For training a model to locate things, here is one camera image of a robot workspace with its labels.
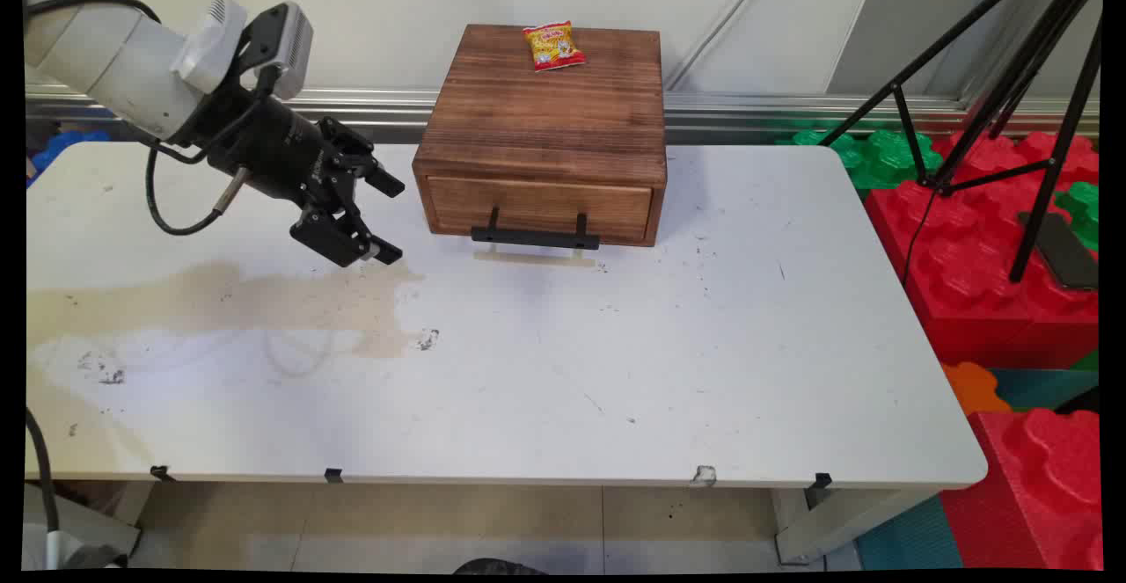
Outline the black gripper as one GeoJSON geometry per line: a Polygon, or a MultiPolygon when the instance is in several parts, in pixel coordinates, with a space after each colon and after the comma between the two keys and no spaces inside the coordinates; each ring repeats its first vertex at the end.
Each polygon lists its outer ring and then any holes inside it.
{"type": "Polygon", "coordinates": [[[390,174],[373,150],[369,140],[333,117],[310,122],[266,98],[254,115],[209,147],[208,163],[226,174],[244,165],[250,170],[249,186],[301,208],[307,203],[302,183],[314,197],[327,197],[327,205],[305,207],[289,230],[291,237],[318,255],[340,267],[370,259],[394,264],[402,250],[370,233],[352,194],[338,198],[330,187],[330,171],[338,170],[390,198],[405,191],[405,183],[390,174]]]}

